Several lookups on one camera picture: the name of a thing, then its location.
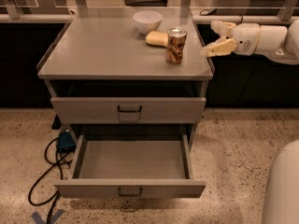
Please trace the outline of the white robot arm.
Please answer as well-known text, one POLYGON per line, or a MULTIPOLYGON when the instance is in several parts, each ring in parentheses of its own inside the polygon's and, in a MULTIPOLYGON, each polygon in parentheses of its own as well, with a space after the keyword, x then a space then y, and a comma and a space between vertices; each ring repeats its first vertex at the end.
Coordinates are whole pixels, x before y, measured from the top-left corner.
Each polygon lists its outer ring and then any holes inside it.
MULTIPOLYGON (((203 47, 206 57, 259 54, 273 62, 299 64, 299 20, 290 27, 225 21, 210 26, 220 38, 203 47)), ((299 224, 298 140, 280 150, 271 165, 262 224, 299 224)))

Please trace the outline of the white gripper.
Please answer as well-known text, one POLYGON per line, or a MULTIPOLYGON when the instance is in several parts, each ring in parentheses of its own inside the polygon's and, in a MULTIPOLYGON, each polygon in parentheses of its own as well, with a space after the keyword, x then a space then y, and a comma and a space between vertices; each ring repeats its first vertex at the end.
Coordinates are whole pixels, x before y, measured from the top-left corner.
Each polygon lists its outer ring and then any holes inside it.
POLYGON ((257 48, 261 31, 257 23, 236 25, 232 22, 212 21, 210 26, 221 37, 203 47, 202 55, 205 57, 225 56, 233 51, 238 55, 250 56, 257 48))

